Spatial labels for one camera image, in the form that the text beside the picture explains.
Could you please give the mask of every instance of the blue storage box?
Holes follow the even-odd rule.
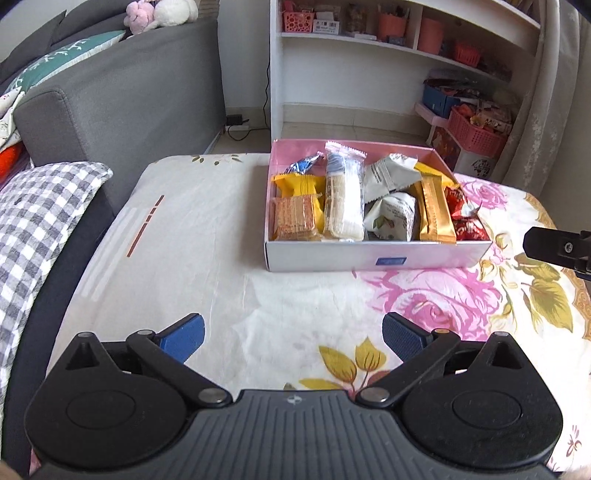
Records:
[[[423,105],[431,110],[435,115],[449,118],[452,107],[460,105],[462,101],[458,97],[446,95],[442,91],[425,84],[423,90]]]

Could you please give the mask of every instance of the yellow snack wrapper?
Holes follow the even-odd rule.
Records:
[[[282,173],[273,177],[273,182],[281,190],[281,198],[300,195],[315,195],[312,200],[314,223],[319,232],[324,231],[324,193],[326,178],[299,173]]]
[[[435,175],[435,176],[441,177],[441,183],[443,185],[444,190],[445,190],[445,187],[450,187],[451,189],[456,189],[459,187],[459,184],[457,184],[455,181],[453,181],[450,177],[445,175],[443,172],[437,170],[436,168],[430,167],[429,165],[425,165],[424,163],[417,162],[417,164],[414,166],[414,169],[418,170],[419,172],[421,172],[423,174]]]
[[[420,182],[410,187],[421,216],[419,238],[427,242],[456,243],[456,230],[449,213],[443,183],[438,175],[423,174]]]

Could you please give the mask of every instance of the bed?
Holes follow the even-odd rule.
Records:
[[[263,250],[268,159],[179,156],[150,165],[80,279],[50,366],[77,332],[121,340],[199,312],[205,340],[186,363],[234,397],[243,388],[353,395],[400,364],[382,338],[386,312],[464,339],[505,330],[563,412],[549,467],[590,462],[591,302],[572,272],[524,257],[525,232],[553,226],[539,202],[458,176],[482,204],[494,239],[473,268],[269,273]]]

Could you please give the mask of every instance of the red candy wrapper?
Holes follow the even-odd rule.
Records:
[[[476,218],[464,218],[454,220],[453,227],[456,230],[456,238],[462,240],[490,240],[486,230]]]
[[[466,198],[460,189],[445,188],[445,200],[449,207],[449,213],[452,220],[460,220],[462,215],[462,207],[466,204]]]
[[[464,192],[462,192],[461,189],[451,189],[450,187],[446,187],[445,199],[452,220],[475,218],[478,215],[479,209],[474,209],[472,205],[468,203],[464,196]]]

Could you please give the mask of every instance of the checkered pillow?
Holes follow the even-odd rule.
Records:
[[[19,173],[0,192],[0,439],[10,370],[33,301],[112,176],[101,163],[56,163]]]

